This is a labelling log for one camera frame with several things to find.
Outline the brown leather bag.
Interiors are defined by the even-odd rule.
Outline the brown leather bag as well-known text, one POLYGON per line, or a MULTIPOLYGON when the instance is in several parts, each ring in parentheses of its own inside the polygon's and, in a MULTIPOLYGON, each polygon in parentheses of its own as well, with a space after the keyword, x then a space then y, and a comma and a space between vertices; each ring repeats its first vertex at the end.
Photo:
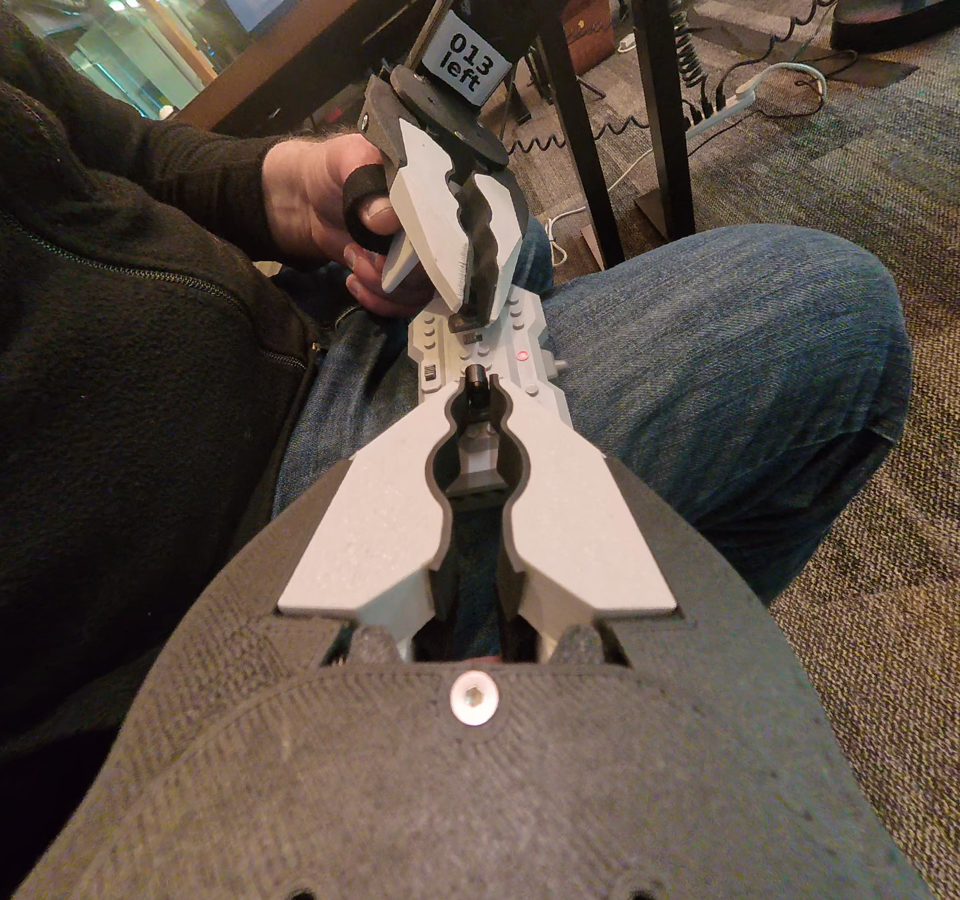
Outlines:
POLYGON ((569 0, 562 10, 574 72, 582 76, 617 50, 609 0, 569 0))

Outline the grey remote controller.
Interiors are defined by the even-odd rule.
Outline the grey remote controller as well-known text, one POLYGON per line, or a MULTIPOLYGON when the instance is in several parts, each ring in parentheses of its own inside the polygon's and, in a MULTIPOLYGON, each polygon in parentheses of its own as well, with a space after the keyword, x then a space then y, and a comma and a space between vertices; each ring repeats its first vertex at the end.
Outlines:
MULTIPOLYGON (((487 374, 512 382, 571 426, 566 396, 553 384, 559 368, 545 346, 548 332, 541 305, 537 294, 512 286, 496 321, 455 334, 448 326, 449 307, 436 295, 408 330, 408 355, 418 369, 419 403, 477 364, 487 374)), ((488 417, 471 419, 460 436, 460 474, 445 490, 455 511, 499 506, 506 499, 506 482, 496 470, 499 436, 488 417)))

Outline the person's left hand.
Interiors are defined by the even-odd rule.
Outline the person's left hand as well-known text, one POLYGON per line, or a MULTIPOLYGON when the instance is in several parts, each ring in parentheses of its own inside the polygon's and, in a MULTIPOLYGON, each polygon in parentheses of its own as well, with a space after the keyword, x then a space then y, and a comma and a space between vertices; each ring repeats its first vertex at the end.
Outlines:
POLYGON ((435 294, 424 268, 414 267, 392 292, 385 292, 384 257, 354 243, 342 214, 347 177, 380 162, 380 151, 358 133, 284 140, 263 162, 265 213, 284 262, 308 270, 335 261, 349 273, 346 287, 360 305, 379 316, 411 318, 435 294))

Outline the person's blue jeans leg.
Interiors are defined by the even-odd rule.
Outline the person's blue jeans leg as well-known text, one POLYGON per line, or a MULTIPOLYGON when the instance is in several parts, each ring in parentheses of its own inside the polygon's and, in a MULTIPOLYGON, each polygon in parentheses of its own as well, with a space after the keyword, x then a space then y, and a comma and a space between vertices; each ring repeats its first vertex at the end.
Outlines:
POLYGON ((725 227, 539 294, 577 431, 700 532, 768 604, 897 443, 911 351, 869 252, 790 225, 725 227))

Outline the black table frame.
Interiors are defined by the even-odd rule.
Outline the black table frame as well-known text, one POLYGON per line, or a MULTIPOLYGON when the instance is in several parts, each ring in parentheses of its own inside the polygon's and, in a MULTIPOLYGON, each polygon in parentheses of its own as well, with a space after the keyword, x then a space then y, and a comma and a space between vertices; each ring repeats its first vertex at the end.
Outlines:
MULTIPOLYGON (((666 237, 677 240, 692 234, 695 224, 674 27, 668 0, 630 1, 666 237)), ((623 263, 625 255, 559 17, 555 13, 544 22, 537 44, 544 53, 560 127, 579 175, 598 245, 606 266, 612 267, 623 263)))

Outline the person's left forearm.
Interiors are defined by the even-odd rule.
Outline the person's left forearm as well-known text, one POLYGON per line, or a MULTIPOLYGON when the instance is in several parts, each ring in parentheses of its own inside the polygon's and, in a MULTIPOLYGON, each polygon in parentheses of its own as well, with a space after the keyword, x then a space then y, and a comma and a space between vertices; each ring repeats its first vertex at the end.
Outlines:
POLYGON ((42 102, 85 166, 133 181, 254 260, 280 257, 266 217, 262 167, 282 138, 237 139, 178 120, 148 120, 81 76, 51 87, 42 102))

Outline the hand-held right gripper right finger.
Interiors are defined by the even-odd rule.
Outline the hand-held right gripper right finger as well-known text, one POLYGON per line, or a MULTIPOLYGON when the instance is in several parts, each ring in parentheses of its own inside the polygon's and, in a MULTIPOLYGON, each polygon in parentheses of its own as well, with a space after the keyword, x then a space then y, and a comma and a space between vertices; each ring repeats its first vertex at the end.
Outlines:
POLYGON ((505 510, 510 564, 524 575, 519 615, 557 642, 571 625, 672 613, 677 601, 603 454, 518 386, 503 390, 502 427, 524 462, 505 510))

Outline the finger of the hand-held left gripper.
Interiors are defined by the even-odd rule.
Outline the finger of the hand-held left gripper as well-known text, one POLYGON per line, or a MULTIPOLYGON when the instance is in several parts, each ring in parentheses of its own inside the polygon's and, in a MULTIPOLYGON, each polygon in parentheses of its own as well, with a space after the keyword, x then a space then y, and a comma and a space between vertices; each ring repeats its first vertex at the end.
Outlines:
POLYGON ((492 323, 507 300, 529 219, 518 185, 509 170, 475 171, 458 194, 471 249, 459 323, 492 323))
POLYGON ((402 236, 390 246, 383 290, 391 293, 415 265, 422 265, 451 312, 467 293, 470 242, 459 221, 459 203, 450 191, 453 163, 445 150, 418 126, 402 124, 406 157, 390 186, 390 204, 402 236))

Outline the white power strip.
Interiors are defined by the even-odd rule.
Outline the white power strip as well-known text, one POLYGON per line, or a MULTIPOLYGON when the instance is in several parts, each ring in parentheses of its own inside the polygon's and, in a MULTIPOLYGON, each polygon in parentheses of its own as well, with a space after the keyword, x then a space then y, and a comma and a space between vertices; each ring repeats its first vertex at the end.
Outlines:
POLYGON ((724 123, 726 120, 739 115, 741 112, 748 110, 756 101, 756 81, 759 79, 759 76, 752 78, 747 81, 729 102, 722 109, 714 112, 713 115, 706 117, 698 124, 691 126, 685 134, 686 140, 691 141, 693 138, 703 134, 705 131, 714 129, 716 126, 724 123))

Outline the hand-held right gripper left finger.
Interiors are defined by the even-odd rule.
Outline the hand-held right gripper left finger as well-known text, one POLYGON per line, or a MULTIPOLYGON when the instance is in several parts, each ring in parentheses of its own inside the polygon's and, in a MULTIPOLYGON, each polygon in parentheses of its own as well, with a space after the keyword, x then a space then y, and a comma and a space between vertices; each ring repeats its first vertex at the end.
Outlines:
POLYGON ((456 429, 450 383, 349 462, 318 528, 279 598, 288 615, 380 625, 395 642, 435 615, 430 574, 450 545, 452 512, 433 475, 456 429))

